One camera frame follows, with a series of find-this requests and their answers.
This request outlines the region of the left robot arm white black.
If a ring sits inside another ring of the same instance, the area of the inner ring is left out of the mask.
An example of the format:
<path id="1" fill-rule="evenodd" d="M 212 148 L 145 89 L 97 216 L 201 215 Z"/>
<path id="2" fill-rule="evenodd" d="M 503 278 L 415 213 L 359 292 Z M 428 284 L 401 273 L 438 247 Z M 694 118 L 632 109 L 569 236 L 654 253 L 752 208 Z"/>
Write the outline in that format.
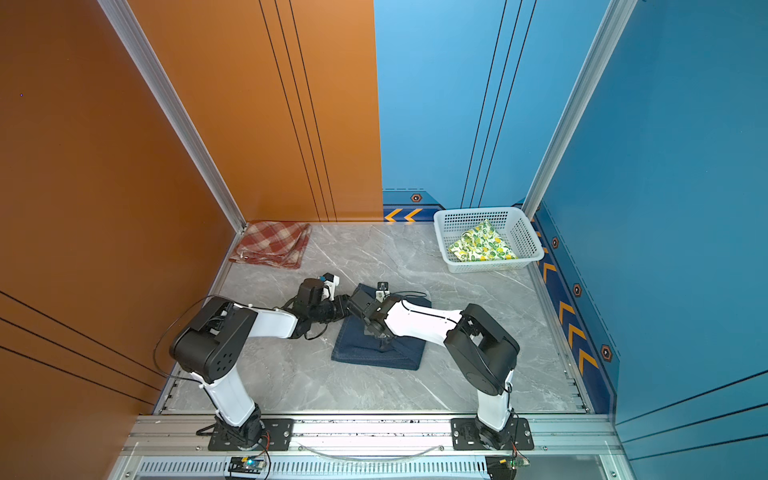
<path id="1" fill-rule="evenodd" d="M 267 427 L 237 370 L 250 338 L 305 338 L 313 325 L 327 325 L 348 315 L 346 295 L 338 296 L 339 278 L 326 273 L 307 278 L 283 306 L 264 309 L 213 296 L 178 333 L 169 347 L 179 367 L 198 382 L 215 408 L 215 423 L 198 432 L 209 435 L 210 450 L 262 448 Z"/>

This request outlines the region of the right aluminium corner post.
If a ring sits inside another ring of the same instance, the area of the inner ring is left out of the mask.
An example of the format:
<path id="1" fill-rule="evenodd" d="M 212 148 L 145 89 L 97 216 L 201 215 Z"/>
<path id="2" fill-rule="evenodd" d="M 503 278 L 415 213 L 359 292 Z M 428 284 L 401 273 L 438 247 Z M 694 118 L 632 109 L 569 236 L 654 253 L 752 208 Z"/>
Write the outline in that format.
<path id="1" fill-rule="evenodd" d="M 637 3 L 637 0 L 613 0 L 608 4 L 523 203 L 523 212 L 530 220 L 554 178 Z"/>

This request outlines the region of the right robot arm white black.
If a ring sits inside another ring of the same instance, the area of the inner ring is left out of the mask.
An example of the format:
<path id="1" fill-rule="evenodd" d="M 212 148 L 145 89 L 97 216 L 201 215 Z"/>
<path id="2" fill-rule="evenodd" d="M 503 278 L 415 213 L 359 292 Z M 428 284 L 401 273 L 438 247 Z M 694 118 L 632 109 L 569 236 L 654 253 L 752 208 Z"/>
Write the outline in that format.
<path id="1" fill-rule="evenodd" d="M 510 394 L 521 347 L 483 307 L 470 303 L 462 310 L 440 310 L 395 294 L 377 298 L 362 287 L 355 289 L 345 306 L 374 335 L 412 337 L 445 347 L 477 391 L 479 441 L 494 450 L 513 447 Z"/>

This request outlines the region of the left green circuit board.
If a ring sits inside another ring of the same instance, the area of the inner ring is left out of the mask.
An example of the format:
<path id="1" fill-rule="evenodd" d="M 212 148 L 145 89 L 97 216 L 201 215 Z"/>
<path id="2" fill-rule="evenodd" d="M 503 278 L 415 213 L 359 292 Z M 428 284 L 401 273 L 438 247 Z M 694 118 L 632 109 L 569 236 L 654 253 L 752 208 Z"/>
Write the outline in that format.
<path id="1" fill-rule="evenodd" d="M 257 456 L 233 456 L 227 467 L 231 479 L 264 479 L 267 473 L 268 462 Z"/>

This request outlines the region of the dark blue denim skirt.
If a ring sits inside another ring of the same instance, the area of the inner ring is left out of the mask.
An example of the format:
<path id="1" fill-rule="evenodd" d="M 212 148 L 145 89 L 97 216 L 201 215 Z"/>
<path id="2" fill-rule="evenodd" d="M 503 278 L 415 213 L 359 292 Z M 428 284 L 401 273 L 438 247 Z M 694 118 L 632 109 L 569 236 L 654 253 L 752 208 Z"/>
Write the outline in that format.
<path id="1" fill-rule="evenodd" d="M 364 322 L 348 316 L 339 330 L 331 359 L 336 362 L 416 371 L 426 341 L 414 337 L 379 339 L 364 333 Z"/>

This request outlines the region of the aluminium front rail frame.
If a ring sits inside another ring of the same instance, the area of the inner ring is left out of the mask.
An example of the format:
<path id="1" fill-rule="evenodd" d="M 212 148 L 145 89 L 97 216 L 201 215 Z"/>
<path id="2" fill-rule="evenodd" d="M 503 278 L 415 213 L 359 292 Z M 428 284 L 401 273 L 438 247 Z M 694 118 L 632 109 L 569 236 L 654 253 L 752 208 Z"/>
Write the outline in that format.
<path id="1" fill-rule="evenodd" d="M 602 415 L 531 414 L 532 451 L 453 448 L 450 421 L 459 414 L 286 414 L 287 451 L 209 451 L 209 415 L 144 416 L 128 435 L 112 479 L 231 479 L 233 456 L 263 457 L 264 479 L 490 479 L 486 456 L 523 457 L 516 479 L 631 479 L 634 474 L 612 424 Z"/>

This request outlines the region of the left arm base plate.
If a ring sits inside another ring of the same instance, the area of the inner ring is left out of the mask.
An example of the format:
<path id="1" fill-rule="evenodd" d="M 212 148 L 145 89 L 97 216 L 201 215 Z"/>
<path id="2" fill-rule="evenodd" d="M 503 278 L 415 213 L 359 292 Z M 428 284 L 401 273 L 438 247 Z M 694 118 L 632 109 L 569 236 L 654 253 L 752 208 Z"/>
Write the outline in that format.
<path id="1" fill-rule="evenodd" d="M 216 419 L 214 425 L 199 430 L 209 433 L 209 451 L 287 451 L 293 435 L 291 418 L 261 418 L 231 427 Z"/>

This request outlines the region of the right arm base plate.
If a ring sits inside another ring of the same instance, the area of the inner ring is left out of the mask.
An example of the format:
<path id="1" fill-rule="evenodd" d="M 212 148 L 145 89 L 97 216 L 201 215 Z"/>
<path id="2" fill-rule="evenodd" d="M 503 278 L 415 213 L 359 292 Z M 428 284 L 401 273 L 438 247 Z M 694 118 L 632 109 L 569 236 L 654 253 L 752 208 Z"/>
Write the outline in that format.
<path id="1" fill-rule="evenodd" d="M 477 418 L 453 418 L 450 421 L 453 448 L 457 451 L 496 450 L 532 451 L 535 449 L 527 419 L 512 415 L 506 425 L 496 431 Z"/>

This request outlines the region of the right green circuit board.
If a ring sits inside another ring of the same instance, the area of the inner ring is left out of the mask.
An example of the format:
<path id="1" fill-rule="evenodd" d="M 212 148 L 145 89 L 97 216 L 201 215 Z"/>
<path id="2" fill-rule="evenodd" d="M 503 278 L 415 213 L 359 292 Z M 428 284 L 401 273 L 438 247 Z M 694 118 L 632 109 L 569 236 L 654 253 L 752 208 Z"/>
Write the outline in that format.
<path id="1" fill-rule="evenodd" d="M 527 458 L 486 456 L 486 471 L 491 480 L 515 480 L 521 469 L 530 465 Z"/>

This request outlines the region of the white plastic laundry basket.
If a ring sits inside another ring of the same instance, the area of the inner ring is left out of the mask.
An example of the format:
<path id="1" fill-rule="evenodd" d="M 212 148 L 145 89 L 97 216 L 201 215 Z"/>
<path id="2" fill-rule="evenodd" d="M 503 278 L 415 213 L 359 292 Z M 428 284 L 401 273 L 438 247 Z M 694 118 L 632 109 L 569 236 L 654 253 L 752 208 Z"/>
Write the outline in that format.
<path id="1" fill-rule="evenodd" d="M 515 260 L 460 262 L 448 248 L 461 234 L 489 220 L 517 255 Z M 541 241 L 524 212 L 516 207 L 485 207 L 441 210 L 433 217 L 438 246 L 452 273 L 517 270 L 544 257 Z"/>

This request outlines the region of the left aluminium corner post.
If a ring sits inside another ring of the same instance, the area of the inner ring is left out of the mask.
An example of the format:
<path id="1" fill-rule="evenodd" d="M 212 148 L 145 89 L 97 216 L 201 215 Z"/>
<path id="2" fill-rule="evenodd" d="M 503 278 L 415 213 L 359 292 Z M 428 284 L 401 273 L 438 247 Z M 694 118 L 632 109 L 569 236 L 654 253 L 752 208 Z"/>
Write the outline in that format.
<path id="1" fill-rule="evenodd" d="M 228 222 L 235 231 L 244 231 L 244 215 L 129 3 L 99 0 L 98 4 Z"/>

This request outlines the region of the aluminium corner post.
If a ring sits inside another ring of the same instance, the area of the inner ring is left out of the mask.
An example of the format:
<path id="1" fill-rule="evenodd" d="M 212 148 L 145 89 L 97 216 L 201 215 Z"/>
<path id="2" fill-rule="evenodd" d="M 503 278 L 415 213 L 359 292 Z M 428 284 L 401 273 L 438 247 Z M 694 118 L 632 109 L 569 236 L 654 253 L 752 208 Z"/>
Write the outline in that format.
<path id="1" fill-rule="evenodd" d="M 129 3 L 99 0 L 98 4 L 228 222 L 235 231 L 244 231 L 244 215 Z"/>
<path id="2" fill-rule="evenodd" d="M 530 220 L 554 178 L 637 3 L 637 0 L 613 0 L 608 4 L 523 203 L 523 212 Z"/>

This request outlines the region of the lemon print skirt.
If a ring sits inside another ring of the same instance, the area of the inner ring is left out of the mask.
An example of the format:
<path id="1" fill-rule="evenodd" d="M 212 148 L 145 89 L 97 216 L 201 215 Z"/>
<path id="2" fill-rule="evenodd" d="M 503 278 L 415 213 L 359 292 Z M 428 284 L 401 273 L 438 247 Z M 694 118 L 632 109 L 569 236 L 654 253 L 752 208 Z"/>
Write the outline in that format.
<path id="1" fill-rule="evenodd" d="M 515 260 L 517 255 L 489 220 L 463 232 L 448 251 L 460 262 Z"/>

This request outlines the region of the green circuit board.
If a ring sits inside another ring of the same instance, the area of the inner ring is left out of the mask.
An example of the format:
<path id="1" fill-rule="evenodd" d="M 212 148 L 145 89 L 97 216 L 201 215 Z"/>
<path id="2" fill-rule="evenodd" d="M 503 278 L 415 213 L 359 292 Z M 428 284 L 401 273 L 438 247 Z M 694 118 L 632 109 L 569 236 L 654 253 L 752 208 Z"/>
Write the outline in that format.
<path id="1" fill-rule="evenodd" d="M 527 458 L 486 456 L 486 471 L 491 480 L 515 480 L 521 469 L 530 465 Z"/>
<path id="2" fill-rule="evenodd" d="M 233 456 L 227 467 L 231 479 L 264 479 L 267 473 L 268 462 L 257 456 Z"/>

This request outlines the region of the red plaid skirt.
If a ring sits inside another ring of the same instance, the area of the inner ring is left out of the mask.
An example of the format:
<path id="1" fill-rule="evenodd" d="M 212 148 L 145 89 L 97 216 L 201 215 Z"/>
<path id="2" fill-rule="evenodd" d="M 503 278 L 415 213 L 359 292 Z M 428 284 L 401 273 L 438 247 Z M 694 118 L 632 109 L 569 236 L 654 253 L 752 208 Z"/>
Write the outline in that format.
<path id="1" fill-rule="evenodd" d="M 299 269 L 308 247 L 310 223 L 258 221 L 248 225 L 229 256 L 233 263 Z"/>

